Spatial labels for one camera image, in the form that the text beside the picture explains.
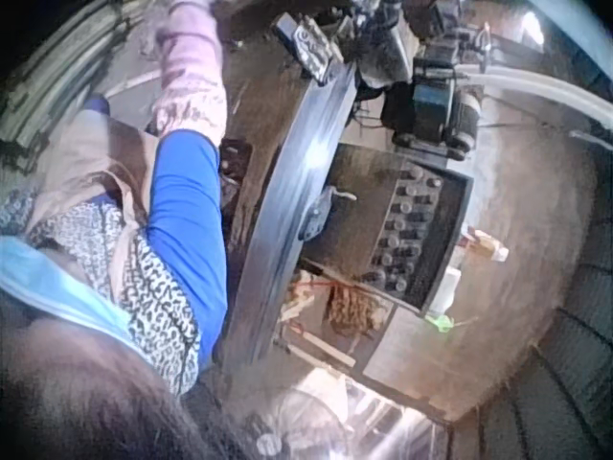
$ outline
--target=metal bracket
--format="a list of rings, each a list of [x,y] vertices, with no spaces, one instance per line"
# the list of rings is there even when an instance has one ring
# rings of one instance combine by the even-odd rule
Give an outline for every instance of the metal bracket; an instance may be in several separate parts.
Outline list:
[[[336,187],[328,185],[324,188],[321,195],[308,208],[305,217],[305,223],[298,235],[298,239],[303,242],[309,242],[317,237],[324,230],[326,220],[328,220],[329,211],[332,208],[332,197],[341,196],[343,198],[356,201],[357,196],[348,192],[338,192]]]
[[[305,70],[320,84],[325,85],[333,78],[330,71],[334,63],[343,63],[338,46],[330,41],[310,17],[297,23],[288,13],[273,24],[273,31],[282,44]]]

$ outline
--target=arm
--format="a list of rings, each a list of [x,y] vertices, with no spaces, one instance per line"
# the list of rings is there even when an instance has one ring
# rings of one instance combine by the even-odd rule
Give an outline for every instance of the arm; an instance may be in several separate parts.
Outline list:
[[[216,148],[225,130],[226,103],[216,23],[206,7],[193,3],[173,2],[169,25],[158,35],[163,95],[154,121],[163,139],[147,235],[190,300],[204,358],[227,310]]]

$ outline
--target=light blue face mask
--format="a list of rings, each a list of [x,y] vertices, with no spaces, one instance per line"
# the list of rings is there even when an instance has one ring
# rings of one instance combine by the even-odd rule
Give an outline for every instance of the light blue face mask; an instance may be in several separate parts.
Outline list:
[[[37,310],[110,335],[148,361],[132,341],[127,312],[16,237],[0,237],[0,289]]]

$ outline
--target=white tube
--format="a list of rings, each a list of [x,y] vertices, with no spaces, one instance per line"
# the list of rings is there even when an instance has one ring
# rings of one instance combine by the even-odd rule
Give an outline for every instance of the white tube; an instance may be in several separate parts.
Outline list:
[[[571,83],[546,75],[490,66],[482,74],[479,65],[462,64],[455,68],[458,84],[477,84],[534,94],[556,103],[565,104],[586,116],[600,122],[606,129],[613,130],[613,103],[585,91]]]

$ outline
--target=green object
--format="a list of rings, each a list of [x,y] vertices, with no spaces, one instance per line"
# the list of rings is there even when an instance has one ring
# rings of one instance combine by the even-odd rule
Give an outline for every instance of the green object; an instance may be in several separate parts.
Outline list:
[[[446,314],[442,314],[437,318],[426,315],[425,319],[430,324],[433,324],[434,327],[437,328],[441,334],[447,334],[455,326],[454,319],[450,318]]]

